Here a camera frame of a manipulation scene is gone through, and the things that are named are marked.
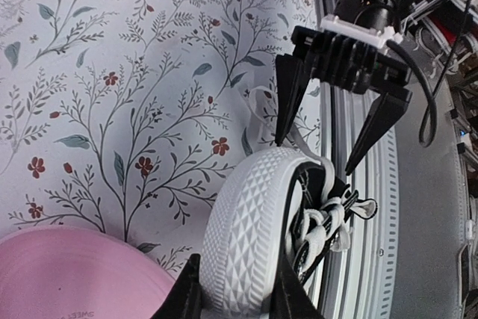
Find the black white canvas sneaker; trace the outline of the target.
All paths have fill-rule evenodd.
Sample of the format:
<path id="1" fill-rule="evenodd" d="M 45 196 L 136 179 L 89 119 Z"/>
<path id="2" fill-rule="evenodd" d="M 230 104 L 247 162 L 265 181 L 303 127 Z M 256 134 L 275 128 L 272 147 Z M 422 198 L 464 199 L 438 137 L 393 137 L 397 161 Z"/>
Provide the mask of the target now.
<path id="1" fill-rule="evenodd" d="M 346 222 L 378 209 L 335 175 L 325 158 L 276 147 L 231 172 L 205 230 L 199 283 L 203 318 L 269 318 L 279 256 L 300 284 L 328 251 L 350 246 Z"/>

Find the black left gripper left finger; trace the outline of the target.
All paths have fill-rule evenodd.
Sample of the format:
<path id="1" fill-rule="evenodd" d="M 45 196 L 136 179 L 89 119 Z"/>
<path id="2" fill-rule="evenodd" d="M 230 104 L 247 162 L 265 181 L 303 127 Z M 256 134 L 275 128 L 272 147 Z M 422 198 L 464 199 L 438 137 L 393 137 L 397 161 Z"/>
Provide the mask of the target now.
<path id="1" fill-rule="evenodd" d="M 200 319 L 202 289 L 199 284 L 200 254 L 187 260 L 175 284 L 151 319 Z"/>

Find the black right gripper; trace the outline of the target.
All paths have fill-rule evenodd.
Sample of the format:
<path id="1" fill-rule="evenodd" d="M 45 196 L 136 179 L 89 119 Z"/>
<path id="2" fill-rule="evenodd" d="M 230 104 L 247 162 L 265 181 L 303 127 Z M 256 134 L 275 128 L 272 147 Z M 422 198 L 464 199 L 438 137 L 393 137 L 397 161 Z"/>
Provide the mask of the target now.
<path id="1" fill-rule="evenodd" d="M 292 55 L 277 55 L 278 112 L 275 143 L 281 146 L 299 109 L 308 82 L 316 78 L 355 94 L 380 93 L 364 121 L 345 168 L 353 173 L 374 144 L 405 114 L 412 93 L 406 89 L 410 69 L 377 47 L 333 31 L 297 26 Z"/>

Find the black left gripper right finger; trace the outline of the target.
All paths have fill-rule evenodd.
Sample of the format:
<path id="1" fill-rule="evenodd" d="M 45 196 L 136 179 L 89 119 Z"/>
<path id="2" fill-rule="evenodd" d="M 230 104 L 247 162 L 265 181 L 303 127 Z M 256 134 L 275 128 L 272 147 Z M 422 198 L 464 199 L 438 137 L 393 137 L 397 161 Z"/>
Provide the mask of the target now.
<path id="1" fill-rule="evenodd" d="M 284 254 L 279 256 L 269 318 L 324 319 L 314 307 Z"/>

